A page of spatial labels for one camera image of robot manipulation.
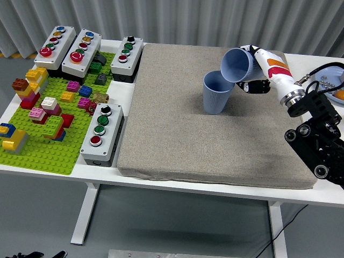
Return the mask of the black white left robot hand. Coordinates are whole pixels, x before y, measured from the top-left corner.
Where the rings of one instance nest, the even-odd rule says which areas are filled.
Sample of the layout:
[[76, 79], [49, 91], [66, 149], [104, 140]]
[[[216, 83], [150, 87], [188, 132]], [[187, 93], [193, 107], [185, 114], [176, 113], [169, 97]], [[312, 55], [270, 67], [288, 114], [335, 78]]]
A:
[[[68, 253], [65, 250], [59, 251], [57, 254], [52, 256], [52, 258], [65, 258], [67, 257]], [[6, 256], [6, 258], [42, 258], [45, 257], [44, 253], [42, 252], [31, 252], [29, 254], [18, 253], [12, 256]]]

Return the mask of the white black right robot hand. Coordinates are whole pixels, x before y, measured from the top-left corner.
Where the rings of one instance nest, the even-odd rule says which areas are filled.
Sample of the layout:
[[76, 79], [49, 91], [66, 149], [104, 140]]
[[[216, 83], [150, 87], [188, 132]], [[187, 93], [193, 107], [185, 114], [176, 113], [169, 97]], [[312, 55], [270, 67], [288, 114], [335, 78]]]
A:
[[254, 56], [270, 82], [270, 87], [277, 90], [277, 99], [281, 105], [290, 108], [305, 96], [305, 90], [295, 83], [288, 65], [281, 57], [253, 45], [244, 45], [241, 48]]

